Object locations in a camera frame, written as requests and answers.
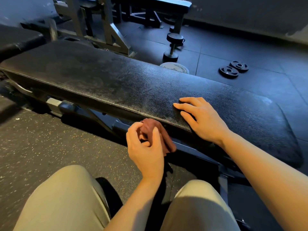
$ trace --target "brown towel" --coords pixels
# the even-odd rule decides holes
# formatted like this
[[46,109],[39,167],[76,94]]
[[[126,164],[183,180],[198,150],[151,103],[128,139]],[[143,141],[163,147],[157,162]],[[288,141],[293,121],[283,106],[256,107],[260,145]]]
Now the brown towel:
[[163,147],[163,153],[164,156],[166,156],[167,153],[170,152],[175,152],[176,151],[176,146],[172,142],[171,138],[169,137],[167,131],[163,127],[163,125],[152,118],[146,118],[143,121],[143,126],[140,127],[140,131],[138,133],[138,137],[142,135],[142,139],[148,140],[150,143],[150,146],[152,146],[153,143],[153,129],[154,127],[158,128],[158,131],[160,133],[160,139],[161,139],[161,144]]

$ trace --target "weight bench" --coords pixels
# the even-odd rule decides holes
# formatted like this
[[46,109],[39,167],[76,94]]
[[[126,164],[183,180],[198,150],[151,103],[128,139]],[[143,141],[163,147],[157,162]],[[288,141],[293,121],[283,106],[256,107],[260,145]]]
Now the weight bench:
[[303,164],[279,106],[243,89],[65,40],[9,58],[0,70],[19,91],[46,102],[53,113],[88,116],[116,136],[129,127],[117,118],[153,118],[178,147],[197,149],[212,162],[238,170],[221,148],[201,140],[172,105],[180,97],[204,97],[233,132],[292,167]]
[[36,31],[0,25],[0,62],[45,44],[44,36]]

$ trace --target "beige pants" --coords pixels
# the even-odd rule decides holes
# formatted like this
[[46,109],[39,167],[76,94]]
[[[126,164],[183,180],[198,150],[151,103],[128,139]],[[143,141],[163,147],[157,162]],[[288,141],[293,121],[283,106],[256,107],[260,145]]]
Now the beige pants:
[[[14,231],[103,230],[110,221],[104,192],[79,165],[64,167],[34,190]],[[230,208],[207,182],[192,180],[177,193],[161,231],[239,230]]]

